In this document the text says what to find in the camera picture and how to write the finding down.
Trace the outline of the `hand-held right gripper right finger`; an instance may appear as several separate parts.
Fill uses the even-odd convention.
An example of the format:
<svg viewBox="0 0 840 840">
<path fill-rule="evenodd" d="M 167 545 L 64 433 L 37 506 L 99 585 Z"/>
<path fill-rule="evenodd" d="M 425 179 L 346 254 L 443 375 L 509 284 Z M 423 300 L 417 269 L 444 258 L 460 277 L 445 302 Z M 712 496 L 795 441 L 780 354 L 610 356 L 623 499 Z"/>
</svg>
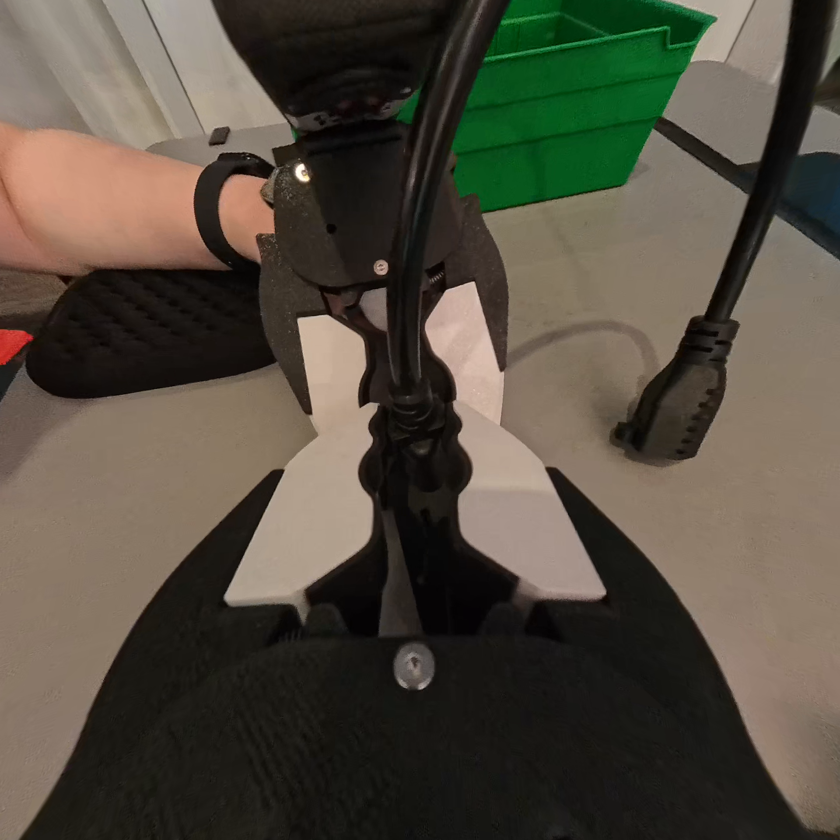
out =
<svg viewBox="0 0 840 840">
<path fill-rule="evenodd" d="M 606 588 L 541 459 L 471 406 L 455 402 L 471 474 L 458 527 L 474 550 L 516 579 L 520 602 L 599 602 Z"/>
</svg>

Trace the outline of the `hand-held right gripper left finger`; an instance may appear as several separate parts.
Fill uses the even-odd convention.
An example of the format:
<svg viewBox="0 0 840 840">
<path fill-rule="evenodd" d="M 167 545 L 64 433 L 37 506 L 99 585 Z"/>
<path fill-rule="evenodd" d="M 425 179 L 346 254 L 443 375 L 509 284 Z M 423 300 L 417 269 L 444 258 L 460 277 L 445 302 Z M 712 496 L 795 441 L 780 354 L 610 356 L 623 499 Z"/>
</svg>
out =
<svg viewBox="0 0 840 840">
<path fill-rule="evenodd" d="M 360 466 L 377 408 L 359 408 L 291 459 L 228 585 L 227 606 L 310 606 L 308 591 L 368 544 L 374 503 Z"/>
</svg>

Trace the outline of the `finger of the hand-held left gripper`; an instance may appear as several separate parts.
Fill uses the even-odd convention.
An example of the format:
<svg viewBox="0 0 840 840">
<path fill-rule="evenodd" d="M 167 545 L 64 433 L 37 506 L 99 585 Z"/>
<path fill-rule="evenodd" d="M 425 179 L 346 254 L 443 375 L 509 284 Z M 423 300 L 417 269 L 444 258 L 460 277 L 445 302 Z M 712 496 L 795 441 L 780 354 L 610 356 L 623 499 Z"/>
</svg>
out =
<svg viewBox="0 0 840 840">
<path fill-rule="evenodd" d="M 371 420 L 375 412 L 360 397 L 366 371 L 363 338 L 339 320 L 321 314 L 297 321 L 311 403 L 311 424 L 317 435 Z"/>
<path fill-rule="evenodd" d="M 447 289 L 429 314 L 425 331 L 431 351 L 452 375 L 456 401 L 500 425 L 505 375 L 476 283 Z"/>
</svg>

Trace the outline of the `black power strip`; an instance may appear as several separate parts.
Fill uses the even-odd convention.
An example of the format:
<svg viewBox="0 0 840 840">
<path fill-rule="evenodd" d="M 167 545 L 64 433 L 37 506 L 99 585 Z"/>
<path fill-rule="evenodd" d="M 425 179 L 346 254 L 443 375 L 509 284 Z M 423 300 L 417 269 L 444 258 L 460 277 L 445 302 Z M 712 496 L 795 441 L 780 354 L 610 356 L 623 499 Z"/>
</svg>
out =
<svg viewBox="0 0 840 840">
<path fill-rule="evenodd" d="M 446 486 L 421 490 L 400 479 L 392 501 L 421 628 L 427 635 L 453 635 L 451 562 L 458 522 L 455 494 Z"/>
</svg>

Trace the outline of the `green plastic bin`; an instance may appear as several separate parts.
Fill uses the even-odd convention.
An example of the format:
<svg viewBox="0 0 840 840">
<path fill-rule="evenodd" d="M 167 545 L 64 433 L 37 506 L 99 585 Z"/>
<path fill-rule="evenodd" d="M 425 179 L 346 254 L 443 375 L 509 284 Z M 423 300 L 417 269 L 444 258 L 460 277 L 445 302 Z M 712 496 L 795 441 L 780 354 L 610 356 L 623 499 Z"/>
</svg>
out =
<svg viewBox="0 0 840 840">
<path fill-rule="evenodd" d="M 715 17 L 653 1 L 511 2 L 453 145 L 483 212 L 625 184 Z"/>
</svg>

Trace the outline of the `person's left forearm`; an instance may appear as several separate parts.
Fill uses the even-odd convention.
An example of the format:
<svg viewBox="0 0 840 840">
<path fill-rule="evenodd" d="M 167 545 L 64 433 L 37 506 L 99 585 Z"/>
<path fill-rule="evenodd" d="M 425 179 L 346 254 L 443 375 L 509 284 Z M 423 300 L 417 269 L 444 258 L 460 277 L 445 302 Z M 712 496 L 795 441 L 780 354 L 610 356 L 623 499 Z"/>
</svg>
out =
<svg viewBox="0 0 840 840">
<path fill-rule="evenodd" d="M 85 134 L 1 125 L 1 267 L 209 269 L 194 215 L 202 169 Z"/>
</svg>

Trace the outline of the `person's left hand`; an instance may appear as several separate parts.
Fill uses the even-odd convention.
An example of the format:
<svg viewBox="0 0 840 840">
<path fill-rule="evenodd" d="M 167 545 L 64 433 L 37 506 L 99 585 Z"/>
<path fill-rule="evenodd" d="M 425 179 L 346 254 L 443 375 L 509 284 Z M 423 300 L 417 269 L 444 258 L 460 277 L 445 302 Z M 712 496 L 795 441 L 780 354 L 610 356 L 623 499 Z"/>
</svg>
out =
<svg viewBox="0 0 840 840">
<path fill-rule="evenodd" d="M 261 263 L 258 236 L 275 233 L 273 208 L 264 200 L 267 179 L 236 174 L 219 196 L 219 222 L 227 243 L 240 256 Z"/>
</svg>

